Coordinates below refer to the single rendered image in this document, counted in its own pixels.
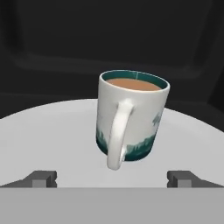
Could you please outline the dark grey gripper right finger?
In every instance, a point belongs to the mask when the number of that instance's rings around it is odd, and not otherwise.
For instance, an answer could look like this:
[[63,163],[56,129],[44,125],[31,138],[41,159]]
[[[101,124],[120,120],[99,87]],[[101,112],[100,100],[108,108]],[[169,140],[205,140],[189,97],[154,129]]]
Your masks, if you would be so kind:
[[167,179],[168,179],[167,187],[176,187],[176,188],[221,187],[221,185],[197,177],[191,171],[168,171]]

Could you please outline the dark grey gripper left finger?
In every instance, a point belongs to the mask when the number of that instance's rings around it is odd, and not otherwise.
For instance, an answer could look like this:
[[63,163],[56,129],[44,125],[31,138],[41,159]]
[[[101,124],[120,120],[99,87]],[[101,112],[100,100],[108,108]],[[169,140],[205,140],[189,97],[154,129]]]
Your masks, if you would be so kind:
[[33,171],[24,179],[3,185],[3,187],[11,188],[47,188],[56,187],[57,172],[56,171]]

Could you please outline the white green cup of tea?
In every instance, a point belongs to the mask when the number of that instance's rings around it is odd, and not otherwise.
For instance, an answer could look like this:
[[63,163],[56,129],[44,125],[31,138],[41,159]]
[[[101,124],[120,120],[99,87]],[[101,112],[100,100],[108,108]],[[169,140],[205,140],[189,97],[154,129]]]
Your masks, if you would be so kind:
[[[133,90],[109,82],[122,78],[147,81],[158,90]],[[169,92],[170,83],[153,74],[130,70],[100,74],[96,142],[107,155],[108,168],[117,170],[123,161],[137,161],[151,152]]]

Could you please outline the white round turntable plate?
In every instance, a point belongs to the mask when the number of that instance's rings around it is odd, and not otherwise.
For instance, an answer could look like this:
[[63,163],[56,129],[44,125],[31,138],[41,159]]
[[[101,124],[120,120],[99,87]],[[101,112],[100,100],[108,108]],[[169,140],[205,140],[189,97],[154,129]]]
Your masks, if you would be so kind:
[[164,187],[166,173],[188,170],[224,186],[224,133],[165,109],[151,153],[106,166],[95,142],[96,102],[63,101],[0,119],[0,185],[36,170],[55,171],[60,187]]

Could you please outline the black microwave oven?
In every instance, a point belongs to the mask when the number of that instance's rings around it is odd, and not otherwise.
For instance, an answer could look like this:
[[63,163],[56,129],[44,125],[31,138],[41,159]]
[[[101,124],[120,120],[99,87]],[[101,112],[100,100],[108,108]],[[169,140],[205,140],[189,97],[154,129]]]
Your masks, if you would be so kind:
[[224,131],[224,0],[0,0],[0,119],[95,98],[113,69],[168,80],[167,108]]

